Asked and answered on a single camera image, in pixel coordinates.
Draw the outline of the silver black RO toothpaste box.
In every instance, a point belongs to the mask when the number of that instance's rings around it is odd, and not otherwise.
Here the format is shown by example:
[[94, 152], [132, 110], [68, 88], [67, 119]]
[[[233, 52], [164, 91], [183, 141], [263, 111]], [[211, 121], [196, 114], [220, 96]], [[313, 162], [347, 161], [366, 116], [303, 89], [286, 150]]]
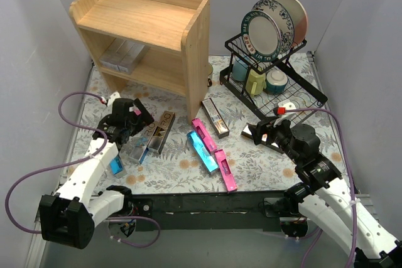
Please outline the silver black RO toothpaste box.
[[[244, 129], [241, 132], [241, 135], [253, 140], [253, 136], [251, 131], [249, 130], [249, 124], [246, 124], [246, 126], [244, 127]], [[278, 145], [275, 142], [268, 142], [268, 136], [267, 134], [263, 134], [262, 138], [261, 138], [261, 144], [280, 153], [283, 154], [283, 151], [278, 147]]]

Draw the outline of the brown silver RO toothpaste box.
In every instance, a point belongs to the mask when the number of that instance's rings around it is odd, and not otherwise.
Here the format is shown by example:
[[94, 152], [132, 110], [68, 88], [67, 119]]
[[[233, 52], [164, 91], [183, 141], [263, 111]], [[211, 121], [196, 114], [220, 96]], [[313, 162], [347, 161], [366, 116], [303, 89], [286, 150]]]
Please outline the brown silver RO toothpaste box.
[[162, 150], [164, 148], [165, 142], [168, 138], [168, 135], [171, 131], [174, 121], [175, 121], [174, 112], [164, 111], [164, 113], [162, 113], [158, 121], [158, 125], [156, 126], [156, 130], [148, 144], [149, 151], [157, 154], [162, 153]]

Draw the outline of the dark striped toothpaste box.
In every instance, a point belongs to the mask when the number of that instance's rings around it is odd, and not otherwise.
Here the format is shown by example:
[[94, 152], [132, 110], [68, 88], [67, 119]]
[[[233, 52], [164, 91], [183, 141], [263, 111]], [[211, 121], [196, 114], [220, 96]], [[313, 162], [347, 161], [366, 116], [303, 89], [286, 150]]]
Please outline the dark striped toothpaste box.
[[217, 137], [219, 139], [227, 137], [230, 134], [230, 130], [214, 104], [214, 101], [211, 98], [204, 99], [201, 101], [201, 106], [212, 124]]

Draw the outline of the white toothpaste box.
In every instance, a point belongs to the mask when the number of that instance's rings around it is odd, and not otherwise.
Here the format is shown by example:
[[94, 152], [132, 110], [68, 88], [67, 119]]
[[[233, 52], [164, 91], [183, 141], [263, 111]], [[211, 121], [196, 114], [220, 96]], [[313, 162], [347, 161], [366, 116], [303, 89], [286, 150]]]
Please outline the white toothpaste box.
[[131, 74], [138, 63], [145, 56], [148, 47], [145, 45], [134, 44], [118, 64], [118, 69], [122, 73]]

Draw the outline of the silver Protefix toothpaste box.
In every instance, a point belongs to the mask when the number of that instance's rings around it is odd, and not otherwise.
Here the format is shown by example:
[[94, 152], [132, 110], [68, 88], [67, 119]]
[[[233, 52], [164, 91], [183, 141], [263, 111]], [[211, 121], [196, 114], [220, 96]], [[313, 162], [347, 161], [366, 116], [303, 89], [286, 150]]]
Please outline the silver Protefix toothpaste box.
[[129, 52], [129, 50], [134, 45], [133, 41], [126, 40], [120, 44], [120, 46], [116, 49], [116, 51], [110, 56], [109, 59], [109, 68], [113, 70], [119, 70], [119, 63], [125, 57], [125, 55]]

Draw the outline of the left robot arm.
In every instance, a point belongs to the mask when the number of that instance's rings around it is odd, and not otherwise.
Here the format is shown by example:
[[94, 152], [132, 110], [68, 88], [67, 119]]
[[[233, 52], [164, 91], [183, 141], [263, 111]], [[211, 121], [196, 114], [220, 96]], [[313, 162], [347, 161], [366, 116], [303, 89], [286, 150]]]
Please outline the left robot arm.
[[54, 194], [41, 197], [38, 210], [46, 241], [83, 249], [105, 219], [126, 218], [133, 212], [131, 190], [125, 186], [110, 186], [97, 197], [92, 194], [107, 168], [122, 166], [122, 146], [154, 119], [139, 99], [115, 95], [106, 105], [111, 113], [93, 130], [85, 157]]

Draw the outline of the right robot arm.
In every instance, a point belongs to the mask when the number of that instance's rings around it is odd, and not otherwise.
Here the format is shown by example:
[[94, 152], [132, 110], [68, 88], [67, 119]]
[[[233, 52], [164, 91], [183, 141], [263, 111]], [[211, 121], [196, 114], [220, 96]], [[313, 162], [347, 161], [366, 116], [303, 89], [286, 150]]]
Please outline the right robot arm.
[[255, 144], [275, 143], [295, 164], [300, 183], [284, 193], [291, 216], [313, 221], [347, 254], [354, 267], [401, 267], [401, 241], [383, 228], [358, 200], [353, 200], [341, 172], [319, 150], [315, 129], [290, 126], [288, 120], [267, 118], [248, 126]]

